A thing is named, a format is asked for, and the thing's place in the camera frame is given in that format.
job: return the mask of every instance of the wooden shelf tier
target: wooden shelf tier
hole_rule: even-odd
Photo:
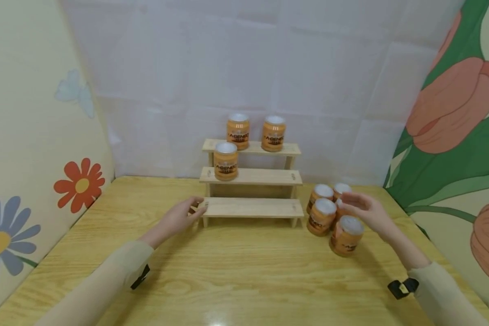
[[[224,139],[206,139],[203,144],[203,152],[205,153],[213,153],[215,151],[215,145],[226,141]],[[291,156],[295,157],[301,154],[298,144],[283,144],[283,149],[279,152],[267,152],[261,148],[260,141],[250,141],[249,147],[242,151],[239,151],[239,155],[241,154],[255,154],[255,155],[271,155],[271,156]]]
[[[298,199],[278,198],[221,198],[205,199],[206,217],[256,217],[299,219],[304,217]]]
[[[201,171],[199,182],[204,184],[226,185],[272,185],[300,186],[301,175],[297,170],[281,170],[267,168],[239,168],[239,175],[231,181],[220,181],[215,178],[214,168],[206,166]]]

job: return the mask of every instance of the white backdrop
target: white backdrop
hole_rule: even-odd
[[[463,0],[62,0],[115,173],[199,177],[230,112],[287,120],[305,182],[381,185]],[[240,166],[273,168],[272,158]]]

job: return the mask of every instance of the orange jar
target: orange jar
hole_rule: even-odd
[[[333,186],[333,202],[336,202],[344,192],[351,192],[351,187],[347,184],[335,184]]]
[[[248,136],[250,135],[250,121],[246,114],[234,113],[228,117],[226,123],[226,141],[232,142],[241,151],[248,148]]]
[[[331,233],[330,248],[335,254],[348,257],[357,248],[363,234],[364,225],[360,220],[353,216],[344,215]]]
[[[335,212],[337,212],[337,206],[330,199],[317,199],[311,208],[306,224],[307,229],[316,236],[325,236],[330,231]]]
[[[316,185],[310,195],[310,200],[308,200],[308,205],[306,206],[306,213],[311,212],[311,207],[315,201],[319,198],[326,198],[333,200],[333,189],[327,185]]]
[[[286,121],[276,115],[266,117],[263,125],[261,147],[267,152],[279,152],[283,149]]]
[[[216,179],[230,181],[237,177],[237,146],[231,142],[215,145],[214,174]]]
[[[335,214],[335,219],[333,220],[333,223],[331,224],[330,230],[333,232],[335,230],[335,224],[337,224],[338,221],[340,221],[340,218],[343,217],[344,215],[347,215],[348,213],[340,208],[340,205],[342,203],[342,199],[337,199],[335,202],[335,206],[337,206],[337,213]]]

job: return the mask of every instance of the jar lid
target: jar lid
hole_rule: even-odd
[[[232,113],[230,114],[230,117],[228,117],[228,119],[235,122],[244,122],[248,121],[248,116],[244,113]]]
[[[333,196],[333,189],[328,185],[319,184],[313,188],[313,191],[321,197],[331,197]]]
[[[232,154],[237,152],[237,146],[231,142],[220,142],[215,145],[215,150],[222,154]]]
[[[333,188],[339,193],[351,192],[351,187],[347,184],[335,184]]]
[[[285,119],[278,115],[269,115],[266,117],[265,121],[272,125],[283,125],[286,122]]]
[[[360,235],[364,233],[364,225],[362,225],[362,222],[356,217],[344,215],[340,218],[339,223],[341,228],[351,235]]]
[[[315,201],[316,209],[325,215],[331,215],[337,212],[337,206],[330,200],[326,198],[319,198]]]

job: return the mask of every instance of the wooden table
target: wooden table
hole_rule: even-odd
[[[300,189],[304,207],[311,189]],[[489,309],[385,190],[354,189],[381,200],[489,320]],[[32,325],[174,203],[203,193],[193,179],[116,179],[0,308],[0,325]],[[341,258],[328,238],[292,229],[289,220],[212,219],[163,244],[149,264],[145,282],[122,293],[99,325],[431,325],[412,296],[396,301],[386,289],[406,272],[370,230],[354,257]]]

